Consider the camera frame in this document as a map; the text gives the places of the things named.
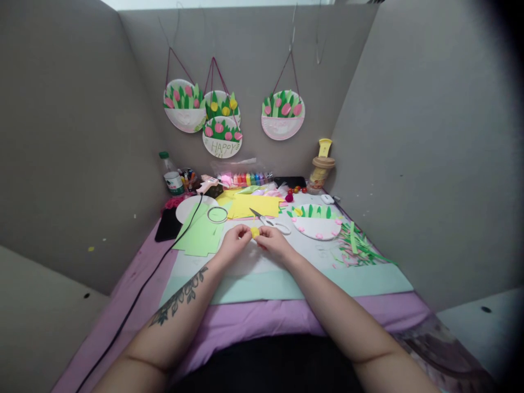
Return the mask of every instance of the hand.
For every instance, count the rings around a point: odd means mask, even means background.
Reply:
[[[259,230],[260,236],[255,237],[255,242],[267,249],[273,256],[279,258],[284,264],[297,254],[277,228],[264,226],[260,227]]]
[[[247,225],[240,224],[231,228],[225,233],[217,256],[226,261],[226,263],[233,262],[251,238],[251,228]]]

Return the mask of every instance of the gray wall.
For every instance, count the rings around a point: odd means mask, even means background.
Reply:
[[[315,58],[318,8],[297,8],[294,57],[306,119],[299,132],[286,141],[266,136],[260,116],[262,101],[272,91],[288,55],[294,8],[205,9],[207,27],[202,10],[181,10],[175,52],[202,88],[214,54],[229,91],[235,92],[239,102],[244,138],[238,154],[231,160],[258,157],[279,175],[308,175],[311,160],[318,153],[318,140],[331,136],[377,8],[377,5],[322,7],[320,37],[327,37],[327,43],[320,65]],[[202,134],[186,134],[176,129],[162,107],[168,46],[158,23],[159,16],[173,40],[177,10],[120,12],[144,76],[156,124],[167,138],[177,165],[209,173],[209,162],[218,159],[206,151]],[[170,80],[186,78],[173,57],[171,64]],[[215,77],[214,88],[222,89],[218,81]],[[287,88],[295,88],[290,64],[278,87]]]
[[[96,0],[0,4],[0,243],[108,294],[167,198],[129,42]]]
[[[333,133],[329,190],[435,310],[521,278],[522,101],[474,3],[382,4]]]

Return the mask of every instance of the hook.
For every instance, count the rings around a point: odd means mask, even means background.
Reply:
[[[295,9],[293,10],[293,36],[291,36],[291,42],[289,43],[289,52],[293,50],[293,45],[295,44],[295,12],[296,7],[299,5],[298,2],[295,4]]]
[[[177,9],[177,12],[176,12],[176,29],[175,29],[175,36],[173,37],[173,45],[171,45],[169,43],[169,38],[168,38],[168,35],[165,33],[165,29],[164,29],[164,26],[162,25],[162,21],[160,20],[160,16],[158,17],[158,23],[160,24],[160,28],[162,29],[162,33],[164,33],[164,38],[165,38],[165,41],[168,43],[168,47],[175,46],[176,35],[178,34],[178,26],[180,24],[180,11],[178,11],[178,5],[179,4],[180,4],[180,7],[184,8],[184,6],[182,5],[181,2],[176,2],[176,9]]]
[[[320,57],[318,56],[318,28],[320,25],[320,8],[322,7],[322,0],[319,0],[318,2],[318,17],[317,17],[317,33],[315,38],[315,50],[317,52],[317,64],[320,64],[322,62],[322,57],[324,56],[324,49],[326,48],[326,41],[328,38],[324,38],[324,43],[322,44],[322,52],[320,53]]]

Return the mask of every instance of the yellow paper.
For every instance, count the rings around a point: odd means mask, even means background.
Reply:
[[[233,205],[229,209],[228,218],[253,217],[250,209],[256,210],[262,216],[278,217],[280,202],[284,200],[276,196],[236,194]]]

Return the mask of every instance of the plastic bottle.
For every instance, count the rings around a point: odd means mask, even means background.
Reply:
[[[162,172],[164,173],[164,180],[168,186],[171,195],[182,195],[184,193],[184,185],[178,169],[176,168],[173,161],[169,158],[169,153],[160,152],[158,153],[162,159]]]

